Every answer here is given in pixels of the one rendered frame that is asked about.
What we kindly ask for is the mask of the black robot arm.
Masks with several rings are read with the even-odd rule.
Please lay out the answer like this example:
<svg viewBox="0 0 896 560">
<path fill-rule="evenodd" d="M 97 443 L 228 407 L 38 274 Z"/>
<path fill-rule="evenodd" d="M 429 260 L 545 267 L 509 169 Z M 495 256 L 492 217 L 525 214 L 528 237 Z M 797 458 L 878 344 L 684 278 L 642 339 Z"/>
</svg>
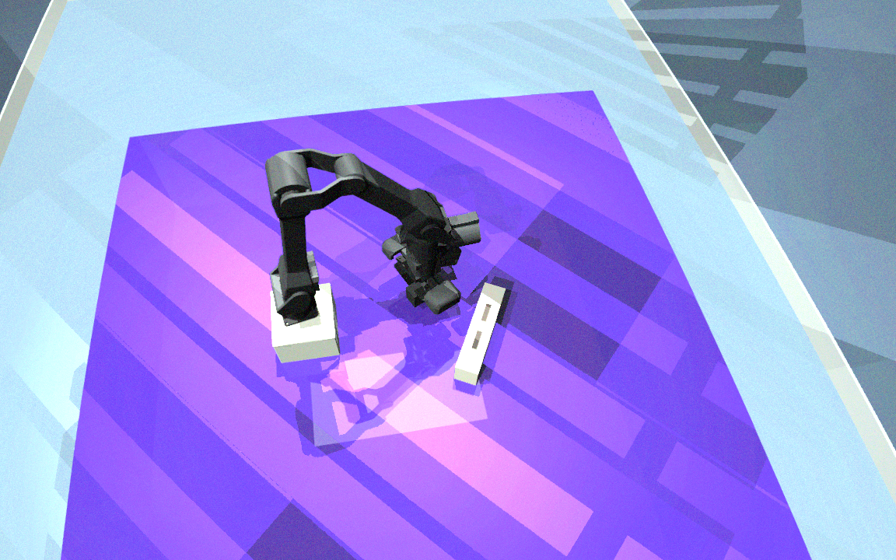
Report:
<svg viewBox="0 0 896 560">
<path fill-rule="evenodd" d="M 313 191 L 310 167 L 335 173 L 337 180 Z M 317 317 L 314 295 L 320 291 L 319 271 L 313 251 L 306 248 L 305 218 L 339 196 L 358 196 L 399 219 L 402 226 L 396 226 L 395 233 L 412 258 L 431 259 L 438 249 L 442 257 L 436 259 L 435 274 L 441 267 L 457 264 L 462 252 L 459 246 L 482 240 L 477 212 L 447 217 L 435 194 L 420 187 L 402 187 L 352 153 L 283 150 L 267 159 L 264 170 L 283 242 L 283 254 L 269 273 L 271 290 L 276 311 L 287 327 Z"/>
</svg>

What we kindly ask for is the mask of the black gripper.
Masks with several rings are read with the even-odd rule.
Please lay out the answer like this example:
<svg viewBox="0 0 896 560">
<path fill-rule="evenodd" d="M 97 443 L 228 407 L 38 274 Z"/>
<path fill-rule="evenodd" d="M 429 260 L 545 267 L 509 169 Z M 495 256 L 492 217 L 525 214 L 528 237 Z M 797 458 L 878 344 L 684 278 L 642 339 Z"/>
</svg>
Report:
<svg viewBox="0 0 896 560">
<path fill-rule="evenodd" d="M 416 260 L 409 256 L 406 243 L 400 244 L 396 235 L 385 239 L 383 253 L 389 260 L 396 257 L 394 268 L 408 285 L 419 282 L 422 286 L 414 292 L 421 302 L 432 310 L 433 314 L 441 314 L 461 300 L 461 292 L 451 281 L 445 281 L 441 275 L 435 274 L 436 259 L 442 257 L 440 251 L 428 260 Z"/>
</svg>

